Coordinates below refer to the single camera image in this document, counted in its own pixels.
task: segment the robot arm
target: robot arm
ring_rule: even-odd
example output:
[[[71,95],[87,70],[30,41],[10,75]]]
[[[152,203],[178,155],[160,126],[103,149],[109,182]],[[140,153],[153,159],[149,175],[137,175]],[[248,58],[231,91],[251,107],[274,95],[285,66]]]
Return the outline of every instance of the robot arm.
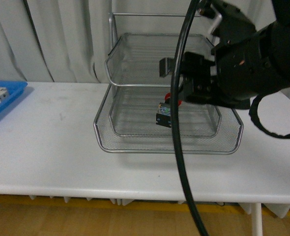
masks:
[[[186,102],[250,109],[253,123],[275,138],[290,138],[267,131],[260,123],[258,105],[269,94],[290,87],[290,0],[272,0],[277,20],[256,31],[239,8],[222,0],[201,0],[198,12],[214,19],[211,33],[220,38],[212,50],[215,61],[186,52],[180,64],[183,83],[179,98]],[[160,76],[173,70],[172,59],[160,61]],[[257,96],[250,107],[250,98]]]

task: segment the black strap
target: black strap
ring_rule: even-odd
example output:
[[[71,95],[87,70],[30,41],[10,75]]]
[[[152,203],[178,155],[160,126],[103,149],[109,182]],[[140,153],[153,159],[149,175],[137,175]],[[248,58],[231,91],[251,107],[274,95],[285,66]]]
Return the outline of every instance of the black strap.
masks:
[[[260,118],[258,116],[258,107],[259,107],[259,103],[261,102],[261,100],[267,96],[268,94],[264,94],[264,95],[258,95],[252,102],[252,105],[250,107],[250,110],[249,110],[249,115],[251,117],[251,121],[253,122],[253,124],[259,128],[261,131],[263,131],[265,134],[269,135],[269,136],[272,136],[274,138],[278,138],[278,139],[290,139],[290,134],[287,134],[287,135],[279,135],[279,134],[276,134],[276,133],[272,133],[272,132],[269,132],[267,129],[265,129],[263,127],[263,125],[261,124],[260,122]]]

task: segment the black hose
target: black hose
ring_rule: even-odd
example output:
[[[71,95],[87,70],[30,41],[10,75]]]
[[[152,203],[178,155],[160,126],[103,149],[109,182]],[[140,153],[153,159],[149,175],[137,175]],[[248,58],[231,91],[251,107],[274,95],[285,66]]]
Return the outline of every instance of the black hose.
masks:
[[[194,203],[192,192],[190,189],[189,180],[185,170],[185,164],[182,153],[181,138],[180,138],[180,129],[179,129],[179,117],[178,117],[178,89],[179,89],[179,80],[180,80],[180,64],[182,61],[184,48],[186,40],[188,38],[189,30],[194,19],[195,12],[197,11],[199,0],[191,0],[189,9],[186,13],[178,44],[174,56],[174,71],[171,79],[171,97],[170,97],[170,108],[171,108],[171,128],[173,134],[174,142],[174,152],[176,157],[176,162],[178,166],[179,176],[182,184],[182,189],[190,209],[192,218],[196,227],[198,228],[202,236],[208,236],[206,228],[201,220],[197,207]]]

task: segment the white table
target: white table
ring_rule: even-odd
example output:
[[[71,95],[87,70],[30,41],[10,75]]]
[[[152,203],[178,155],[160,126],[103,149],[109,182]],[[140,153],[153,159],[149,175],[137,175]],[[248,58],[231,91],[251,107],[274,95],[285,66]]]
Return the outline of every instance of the white table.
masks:
[[[107,86],[29,83],[0,114],[0,194],[184,200],[174,155],[100,149],[93,120]],[[244,132],[237,152],[185,156],[193,196],[247,203],[248,212],[250,203],[283,210],[290,206],[290,140],[265,135],[248,111],[238,113]],[[290,132],[290,100],[281,93],[265,98],[259,115],[267,128]]]

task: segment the stacked mesh basket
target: stacked mesh basket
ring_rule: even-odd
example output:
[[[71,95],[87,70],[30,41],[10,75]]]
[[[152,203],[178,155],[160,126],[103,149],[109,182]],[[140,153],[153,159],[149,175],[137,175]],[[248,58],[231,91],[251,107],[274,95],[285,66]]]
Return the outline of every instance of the stacked mesh basket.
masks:
[[[111,84],[95,118],[99,145],[108,152],[173,153],[172,132],[156,124],[158,106],[170,91],[171,76],[159,77],[159,60],[174,57],[178,35],[126,33],[106,61]],[[211,44],[190,35],[186,51],[212,60]],[[179,121],[184,153],[230,154],[243,130],[228,108],[183,102]]]

